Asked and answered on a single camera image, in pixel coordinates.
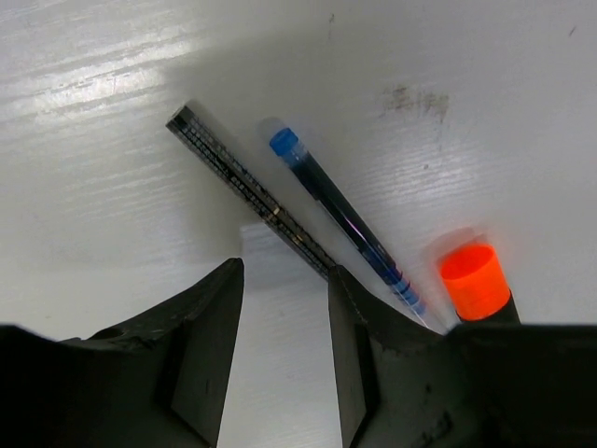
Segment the dark patterned pencil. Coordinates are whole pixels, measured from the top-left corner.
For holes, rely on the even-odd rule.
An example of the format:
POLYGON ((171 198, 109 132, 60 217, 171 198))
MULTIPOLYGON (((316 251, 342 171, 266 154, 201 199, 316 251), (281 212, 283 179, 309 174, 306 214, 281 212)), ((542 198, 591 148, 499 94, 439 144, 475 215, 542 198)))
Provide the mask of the dark patterned pencil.
POLYGON ((186 105, 166 123, 166 128, 208 166, 285 244, 322 278, 336 265, 315 239, 228 151, 226 146, 186 105))

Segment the blue clear pen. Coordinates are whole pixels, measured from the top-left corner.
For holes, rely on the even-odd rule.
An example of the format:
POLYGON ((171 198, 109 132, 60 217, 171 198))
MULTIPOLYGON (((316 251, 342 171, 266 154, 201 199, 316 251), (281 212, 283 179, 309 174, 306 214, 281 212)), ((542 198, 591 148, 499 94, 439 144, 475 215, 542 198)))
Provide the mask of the blue clear pen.
POLYGON ((334 220, 370 268, 406 306, 415 321, 431 330, 444 330, 446 326, 437 314, 413 289, 394 259, 299 137, 275 117, 263 119, 257 129, 275 155, 334 220))

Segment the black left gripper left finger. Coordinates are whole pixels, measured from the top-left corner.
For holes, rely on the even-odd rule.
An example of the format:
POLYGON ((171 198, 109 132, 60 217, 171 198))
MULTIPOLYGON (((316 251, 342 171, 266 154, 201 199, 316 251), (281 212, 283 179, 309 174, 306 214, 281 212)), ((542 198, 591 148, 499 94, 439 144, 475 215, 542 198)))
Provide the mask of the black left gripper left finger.
POLYGON ((67 445, 215 447, 243 285, 243 262, 232 258, 133 318, 64 341, 67 445))

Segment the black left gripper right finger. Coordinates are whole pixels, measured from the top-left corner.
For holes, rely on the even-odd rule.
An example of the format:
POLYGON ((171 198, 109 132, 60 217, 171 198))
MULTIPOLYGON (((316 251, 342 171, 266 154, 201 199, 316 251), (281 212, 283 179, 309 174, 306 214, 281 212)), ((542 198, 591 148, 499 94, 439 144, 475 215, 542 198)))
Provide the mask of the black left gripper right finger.
POLYGON ((466 376, 448 341, 329 272, 328 311, 344 447, 464 447, 466 376))

